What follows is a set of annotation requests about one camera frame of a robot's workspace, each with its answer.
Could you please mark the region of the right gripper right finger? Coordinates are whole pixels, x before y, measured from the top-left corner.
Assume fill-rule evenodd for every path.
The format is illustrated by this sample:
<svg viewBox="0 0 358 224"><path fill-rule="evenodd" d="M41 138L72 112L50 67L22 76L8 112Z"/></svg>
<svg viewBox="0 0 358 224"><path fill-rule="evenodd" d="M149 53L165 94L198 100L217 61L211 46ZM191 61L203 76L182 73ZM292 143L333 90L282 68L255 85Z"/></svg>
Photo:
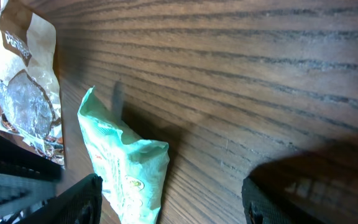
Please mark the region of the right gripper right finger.
<svg viewBox="0 0 358 224"><path fill-rule="evenodd" d="M251 177L243 180L242 204L247 224L318 224L288 200L258 185Z"/></svg>

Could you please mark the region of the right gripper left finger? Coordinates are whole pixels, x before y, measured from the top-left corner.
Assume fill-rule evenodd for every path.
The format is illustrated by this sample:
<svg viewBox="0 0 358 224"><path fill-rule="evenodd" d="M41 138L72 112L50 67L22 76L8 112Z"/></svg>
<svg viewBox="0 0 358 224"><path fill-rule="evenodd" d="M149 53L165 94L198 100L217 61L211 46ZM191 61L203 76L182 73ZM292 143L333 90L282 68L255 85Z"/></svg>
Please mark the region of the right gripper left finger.
<svg viewBox="0 0 358 224"><path fill-rule="evenodd" d="M19 224L99 224L102 183L97 174L87 175Z"/></svg>

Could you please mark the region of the teal white snack packet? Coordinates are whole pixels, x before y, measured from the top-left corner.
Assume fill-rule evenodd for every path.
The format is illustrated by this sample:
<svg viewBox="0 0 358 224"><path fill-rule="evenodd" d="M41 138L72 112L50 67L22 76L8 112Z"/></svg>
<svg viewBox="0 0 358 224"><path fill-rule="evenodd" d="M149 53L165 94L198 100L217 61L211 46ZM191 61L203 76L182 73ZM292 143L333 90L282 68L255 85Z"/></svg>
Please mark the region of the teal white snack packet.
<svg viewBox="0 0 358 224"><path fill-rule="evenodd" d="M77 116L102 194L121 223L156 223L167 173L167 142L142 139L90 88Z"/></svg>

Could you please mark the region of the brown snack packet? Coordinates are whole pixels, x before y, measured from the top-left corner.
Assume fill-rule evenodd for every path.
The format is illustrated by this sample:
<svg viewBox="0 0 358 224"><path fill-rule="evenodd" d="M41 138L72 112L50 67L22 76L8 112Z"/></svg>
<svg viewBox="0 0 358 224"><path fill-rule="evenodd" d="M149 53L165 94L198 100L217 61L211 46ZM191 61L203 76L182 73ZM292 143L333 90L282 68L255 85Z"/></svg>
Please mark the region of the brown snack packet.
<svg viewBox="0 0 358 224"><path fill-rule="evenodd" d="M0 131L65 165L60 85L53 71L56 29L20 1L1 1Z"/></svg>

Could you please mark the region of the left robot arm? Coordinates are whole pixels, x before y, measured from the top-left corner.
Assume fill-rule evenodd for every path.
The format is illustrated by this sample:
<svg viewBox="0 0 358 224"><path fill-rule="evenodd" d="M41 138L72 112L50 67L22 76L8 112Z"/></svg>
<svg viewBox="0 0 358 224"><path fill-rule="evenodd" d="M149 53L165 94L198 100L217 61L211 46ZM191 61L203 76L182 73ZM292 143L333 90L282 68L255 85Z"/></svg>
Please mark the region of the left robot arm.
<svg viewBox="0 0 358 224"><path fill-rule="evenodd" d="M60 165L0 136L0 219L55 196Z"/></svg>

